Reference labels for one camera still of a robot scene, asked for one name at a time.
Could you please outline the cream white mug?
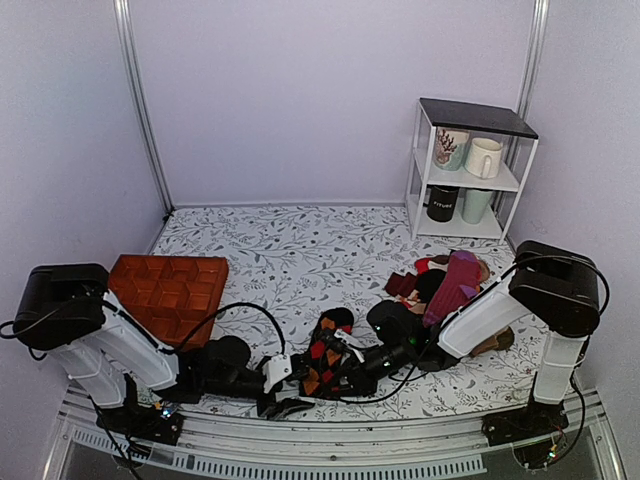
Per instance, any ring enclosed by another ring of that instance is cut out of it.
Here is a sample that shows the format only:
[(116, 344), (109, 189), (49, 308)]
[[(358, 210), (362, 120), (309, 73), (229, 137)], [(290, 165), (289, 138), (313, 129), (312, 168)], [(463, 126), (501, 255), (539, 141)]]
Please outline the cream white mug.
[(475, 137), (464, 163), (465, 170), (480, 179), (496, 178), (499, 174), (503, 145), (493, 139)]

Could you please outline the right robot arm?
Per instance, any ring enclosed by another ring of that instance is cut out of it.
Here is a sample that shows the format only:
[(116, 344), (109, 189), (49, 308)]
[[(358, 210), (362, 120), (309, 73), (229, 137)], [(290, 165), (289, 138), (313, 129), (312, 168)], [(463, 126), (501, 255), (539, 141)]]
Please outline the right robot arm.
[(511, 266), (492, 284), (481, 259), (466, 250), (423, 258), (416, 275), (392, 279), (392, 300), (369, 311), (379, 346), (362, 351), (346, 373), (347, 402), (377, 402), (380, 379), (409, 366), (421, 375), (456, 366), (466, 357), (497, 350), (511, 325), (526, 316), (548, 330), (531, 389), (532, 402), (517, 427), (537, 436), (552, 424), (610, 292), (589, 258), (536, 241), (522, 243)]

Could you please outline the white metal shelf rack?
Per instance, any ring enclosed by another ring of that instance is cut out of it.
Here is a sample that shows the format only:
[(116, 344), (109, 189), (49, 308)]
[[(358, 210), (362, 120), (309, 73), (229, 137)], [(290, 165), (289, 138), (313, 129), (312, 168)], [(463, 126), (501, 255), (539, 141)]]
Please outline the white metal shelf rack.
[(505, 242), (538, 143), (510, 109), (419, 99), (405, 193), (410, 235)]

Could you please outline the dark red sock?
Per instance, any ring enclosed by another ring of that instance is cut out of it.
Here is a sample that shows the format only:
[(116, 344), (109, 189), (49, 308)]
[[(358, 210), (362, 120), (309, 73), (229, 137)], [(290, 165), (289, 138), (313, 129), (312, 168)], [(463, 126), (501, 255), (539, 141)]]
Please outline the dark red sock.
[(417, 282), (417, 276), (412, 273), (399, 274), (392, 273), (384, 290), (387, 294), (393, 297), (410, 298), (412, 292), (415, 290)]

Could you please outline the beige brown sock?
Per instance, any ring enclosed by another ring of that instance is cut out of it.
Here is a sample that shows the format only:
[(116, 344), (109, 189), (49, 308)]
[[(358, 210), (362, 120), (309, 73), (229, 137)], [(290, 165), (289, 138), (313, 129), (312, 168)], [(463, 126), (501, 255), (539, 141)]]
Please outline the beige brown sock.
[(506, 327), (499, 333), (487, 338), (477, 345), (469, 354), (470, 357), (477, 357), (490, 351), (508, 350), (514, 343), (514, 332), (511, 327)]

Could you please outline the floral table mat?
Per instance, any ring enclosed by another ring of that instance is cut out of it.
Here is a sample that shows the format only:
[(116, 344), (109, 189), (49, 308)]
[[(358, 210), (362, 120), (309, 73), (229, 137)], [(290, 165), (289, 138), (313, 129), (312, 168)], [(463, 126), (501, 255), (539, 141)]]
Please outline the floral table mat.
[[(223, 257), (229, 275), (221, 298), (226, 312), (213, 336), (245, 340), (254, 360), (308, 347), (320, 314), (345, 307), (354, 336), (376, 336), (367, 312), (386, 298), (392, 273), (418, 259), (467, 250), (499, 274), (512, 262), (505, 243), (476, 238), (410, 235), (402, 207), (288, 206), (181, 209), (149, 248), (152, 255)], [(402, 370), (379, 383), (377, 402), (317, 401), (298, 414), (311, 422), (427, 419), (524, 404), (539, 365), (546, 328), (530, 317), (513, 325), (505, 351), (466, 358), (442, 372)]]

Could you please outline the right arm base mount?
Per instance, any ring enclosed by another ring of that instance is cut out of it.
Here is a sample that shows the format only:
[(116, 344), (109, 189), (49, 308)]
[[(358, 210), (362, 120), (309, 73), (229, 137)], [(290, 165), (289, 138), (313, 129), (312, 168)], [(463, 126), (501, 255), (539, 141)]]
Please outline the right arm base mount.
[(485, 415), (481, 431), (490, 446), (527, 441), (512, 453), (525, 469), (539, 470), (561, 457), (566, 445), (564, 429), (568, 426), (563, 401), (551, 405), (530, 398), (522, 408)]

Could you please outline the floral patterned mug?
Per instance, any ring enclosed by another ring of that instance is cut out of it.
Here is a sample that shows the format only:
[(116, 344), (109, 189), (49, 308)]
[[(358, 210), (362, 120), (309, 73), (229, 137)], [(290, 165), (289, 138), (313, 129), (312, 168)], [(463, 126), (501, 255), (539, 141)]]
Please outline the floral patterned mug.
[(445, 171), (457, 171), (465, 158), (470, 137), (468, 130), (438, 127), (434, 164)]

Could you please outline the brown wooden compartment tray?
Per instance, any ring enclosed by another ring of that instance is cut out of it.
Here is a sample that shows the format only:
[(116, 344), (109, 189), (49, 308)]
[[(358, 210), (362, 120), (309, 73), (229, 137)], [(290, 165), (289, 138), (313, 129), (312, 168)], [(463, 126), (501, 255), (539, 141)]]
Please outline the brown wooden compartment tray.
[(188, 334), (220, 306), (229, 274), (223, 257), (122, 255), (109, 275), (109, 288), (125, 309), (162, 342), (200, 348), (213, 324)]

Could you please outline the black red orange argyle sock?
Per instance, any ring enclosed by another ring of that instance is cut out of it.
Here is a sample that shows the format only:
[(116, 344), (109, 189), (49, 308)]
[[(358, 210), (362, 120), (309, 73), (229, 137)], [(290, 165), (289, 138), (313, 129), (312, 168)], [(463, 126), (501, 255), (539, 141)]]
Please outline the black red orange argyle sock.
[(299, 392), (304, 397), (332, 398), (340, 394), (339, 370), (344, 347), (334, 337), (338, 331), (351, 334), (354, 325), (352, 312), (344, 307), (326, 310), (311, 334), (308, 349), (302, 355), (307, 367)]

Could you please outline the pale green mug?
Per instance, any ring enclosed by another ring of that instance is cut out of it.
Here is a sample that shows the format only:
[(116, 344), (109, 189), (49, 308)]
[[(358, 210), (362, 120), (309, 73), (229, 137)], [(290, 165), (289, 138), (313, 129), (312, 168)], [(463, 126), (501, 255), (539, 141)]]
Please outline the pale green mug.
[(472, 225), (479, 224), (493, 197), (492, 190), (467, 189), (464, 195), (462, 219)]

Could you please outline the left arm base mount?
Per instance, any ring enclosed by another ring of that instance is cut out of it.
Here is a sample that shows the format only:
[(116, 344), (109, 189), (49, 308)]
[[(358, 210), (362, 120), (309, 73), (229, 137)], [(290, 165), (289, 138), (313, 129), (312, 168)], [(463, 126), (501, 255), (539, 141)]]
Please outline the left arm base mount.
[(126, 438), (148, 440), (176, 446), (182, 431), (184, 417), (179, 413), (166, 415), (155, 407), (142, 406), (138, 402), (134, 380), (124, 375), (126, 395), (117, 408), (97, 410), (96, 424), (105, 431), (123, 434)]

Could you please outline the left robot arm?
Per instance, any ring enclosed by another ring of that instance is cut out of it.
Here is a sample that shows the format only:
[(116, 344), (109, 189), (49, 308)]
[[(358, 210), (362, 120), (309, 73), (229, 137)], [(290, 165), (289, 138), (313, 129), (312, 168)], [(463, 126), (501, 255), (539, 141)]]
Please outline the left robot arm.
[(251, 369), (251, 350), (237, 336), (209, 340), (186, 350), (172, 347), (143, 327), (108, 287), (106, 269), (95, 263), (34, 268), (14, 320), (1, 326), (16, 339), (54, 358), (128, 434), (148, 426), (148, 412), (129, 393), (133, 376), (159, 398), (197, 404), (205, 395), (253, 399), (259, 416), (284, 418), (313, 408), (297, 398), (277, 399), (293, 372), (286, 353)]

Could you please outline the magenta striped sock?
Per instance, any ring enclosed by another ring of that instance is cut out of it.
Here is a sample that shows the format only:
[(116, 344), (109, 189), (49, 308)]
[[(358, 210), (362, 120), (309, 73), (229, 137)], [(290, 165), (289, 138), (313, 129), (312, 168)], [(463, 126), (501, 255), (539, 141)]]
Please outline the magenta striped sock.
[(423, 326), (435, 326), (466, 305), (480, 293), (481, 285), (489, 277), (489, 267), (473, 253), (464, 250), (451, 253), (444, 279), (422, 317)]

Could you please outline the black mug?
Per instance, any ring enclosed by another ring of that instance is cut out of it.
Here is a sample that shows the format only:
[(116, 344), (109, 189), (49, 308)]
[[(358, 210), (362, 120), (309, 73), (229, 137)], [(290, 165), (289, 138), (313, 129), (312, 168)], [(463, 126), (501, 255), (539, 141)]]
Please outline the black mug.
[(435, 222), (449, 222), (453, 218), (458, 195), (458, 187), (431, 186), (426, 210), (427, 216)]

